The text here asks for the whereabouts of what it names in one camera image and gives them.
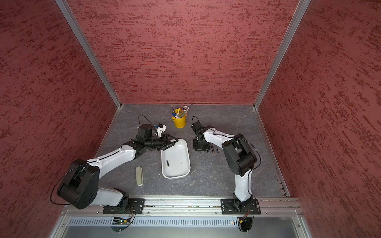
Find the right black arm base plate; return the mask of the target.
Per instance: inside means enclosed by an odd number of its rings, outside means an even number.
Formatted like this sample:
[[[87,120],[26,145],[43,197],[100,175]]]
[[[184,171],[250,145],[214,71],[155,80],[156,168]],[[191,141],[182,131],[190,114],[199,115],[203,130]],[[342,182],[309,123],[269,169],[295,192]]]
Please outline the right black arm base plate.
[[[261,209],[257,199],[251,198],[244,202],[239,199],[221,199],[221,210],[224,215],[260,215]]]

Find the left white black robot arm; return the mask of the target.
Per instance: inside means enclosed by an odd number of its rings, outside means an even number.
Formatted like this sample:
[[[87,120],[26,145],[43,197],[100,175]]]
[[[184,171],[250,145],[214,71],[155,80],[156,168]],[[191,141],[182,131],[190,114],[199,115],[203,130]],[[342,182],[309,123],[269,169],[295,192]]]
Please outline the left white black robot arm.
[[[147,150],[165,151],[178,141],[168,134],[157,139],[140,137],[98,158],[87,161],[77,159],[57,183],[57,196],[77,209],[103,206],[104,209],[110,208],[111,213],[127,213],[130,211],[129,195],[117,188],[102,188],[99,180],[117,167],[137,159]]]

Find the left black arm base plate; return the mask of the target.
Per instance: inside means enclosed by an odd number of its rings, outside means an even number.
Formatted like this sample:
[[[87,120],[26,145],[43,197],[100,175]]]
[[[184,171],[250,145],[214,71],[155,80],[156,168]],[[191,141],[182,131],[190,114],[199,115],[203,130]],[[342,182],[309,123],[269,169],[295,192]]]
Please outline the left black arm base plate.
[[[142,214],[144,198],[123,198],[117,206],[105,205],[103,214]]]

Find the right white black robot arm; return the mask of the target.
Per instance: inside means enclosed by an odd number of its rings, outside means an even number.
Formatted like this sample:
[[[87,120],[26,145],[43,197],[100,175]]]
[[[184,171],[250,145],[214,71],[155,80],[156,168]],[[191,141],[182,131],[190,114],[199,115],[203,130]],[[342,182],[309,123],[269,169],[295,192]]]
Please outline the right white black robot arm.
[[[236,211],[243,212],[253,204],[251,171],[255,168],[258,156],[242,134],[226,134],[200,123],[194,123],[191,128],[195,133],[195,151],[207,151],[212,145],[223,150],[228,167],[235,174],[233,206]]]

